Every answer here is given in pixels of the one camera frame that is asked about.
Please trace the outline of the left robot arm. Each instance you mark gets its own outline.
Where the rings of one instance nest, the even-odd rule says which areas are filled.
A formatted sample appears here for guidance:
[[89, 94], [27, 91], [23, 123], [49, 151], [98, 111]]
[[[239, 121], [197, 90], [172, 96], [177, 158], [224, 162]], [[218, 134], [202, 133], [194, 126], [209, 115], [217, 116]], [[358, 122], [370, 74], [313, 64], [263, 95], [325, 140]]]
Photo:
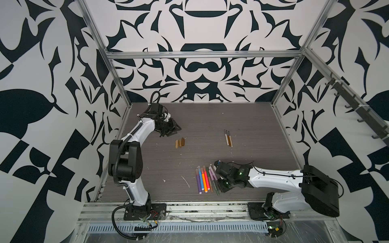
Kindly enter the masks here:
[[144, 188], [141, 174], [143, 157], [141, 147], [152, 132], [169, 137], [181, 130], [169, 112], [143, 113], [136, 126], [122, 139], [109, 145], [108, 174], [116, 186], [122, 187], [135, 207], [151, 204], [150, 194]]

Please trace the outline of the ochre capped brown pen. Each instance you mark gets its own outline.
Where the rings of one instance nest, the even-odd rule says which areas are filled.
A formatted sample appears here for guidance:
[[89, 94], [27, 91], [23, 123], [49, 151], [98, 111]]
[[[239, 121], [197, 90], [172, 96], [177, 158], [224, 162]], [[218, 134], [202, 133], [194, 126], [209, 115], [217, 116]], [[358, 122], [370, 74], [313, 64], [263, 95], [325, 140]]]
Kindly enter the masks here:
[[230, 131], [227, 131], [227, 136], [228, 136], [229, 146], [233, 147], [233, 142], [232, 142], [232, 137], [231, 137]]

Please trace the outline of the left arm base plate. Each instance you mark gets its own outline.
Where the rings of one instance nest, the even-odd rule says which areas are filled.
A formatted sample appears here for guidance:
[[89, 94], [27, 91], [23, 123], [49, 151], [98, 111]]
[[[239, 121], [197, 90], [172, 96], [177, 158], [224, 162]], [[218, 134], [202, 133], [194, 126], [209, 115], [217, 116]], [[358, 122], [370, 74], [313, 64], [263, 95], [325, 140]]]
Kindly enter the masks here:
[[149, 204], [144, 206], [133, 206], [129, 204], [125, 207], [124, 220], [135, 221], [147, 217], [157, 220], [160, 216], [164, 217], [167, 211], [166, 204]]

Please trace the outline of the green capped brown pen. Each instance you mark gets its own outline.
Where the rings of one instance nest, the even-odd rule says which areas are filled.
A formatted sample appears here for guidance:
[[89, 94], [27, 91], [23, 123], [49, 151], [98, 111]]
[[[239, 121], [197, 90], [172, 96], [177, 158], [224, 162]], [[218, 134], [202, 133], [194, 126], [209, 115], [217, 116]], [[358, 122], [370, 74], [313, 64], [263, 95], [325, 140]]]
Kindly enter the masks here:
[[214, 192], [213, 190], [213, 185], [212, 185], [212, 180], [209, 172], [209, 168], [206, 168], [206, 173], [207, 173], [207, 178], [208, 178], [208, 184], [209, 184], [209, 191]]

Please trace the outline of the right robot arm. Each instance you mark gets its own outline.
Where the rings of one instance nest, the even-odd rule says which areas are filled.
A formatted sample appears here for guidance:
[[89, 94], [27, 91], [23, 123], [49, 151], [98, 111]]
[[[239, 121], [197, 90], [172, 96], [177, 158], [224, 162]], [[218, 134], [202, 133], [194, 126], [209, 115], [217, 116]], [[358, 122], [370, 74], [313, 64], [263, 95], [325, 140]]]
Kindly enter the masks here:
[[252, 164], [239, 165], [234, 162], [216, 161], [215, 173], [220, 176], [217, 183], [222, 192], [239, 188], [272, 188], [263, 204], [248, 203], [252, 220], [288, 219], [290, 212], [313, 210], [327, 217], [338, 217], [339, 182], [317, 168], [304, 165], [302, 170], [280, 171], [256, 167]]

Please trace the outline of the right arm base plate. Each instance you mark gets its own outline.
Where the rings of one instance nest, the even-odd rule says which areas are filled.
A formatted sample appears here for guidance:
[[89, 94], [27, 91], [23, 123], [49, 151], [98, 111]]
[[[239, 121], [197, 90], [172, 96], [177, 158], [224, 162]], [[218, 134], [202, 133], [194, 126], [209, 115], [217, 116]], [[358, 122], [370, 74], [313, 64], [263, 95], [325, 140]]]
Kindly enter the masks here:
[[273, 219], [273, 216], [267, 212], [261, 203], [259, 202], [249, 202], [247, 204], [249, 217], [252, 220], [271, 220]]

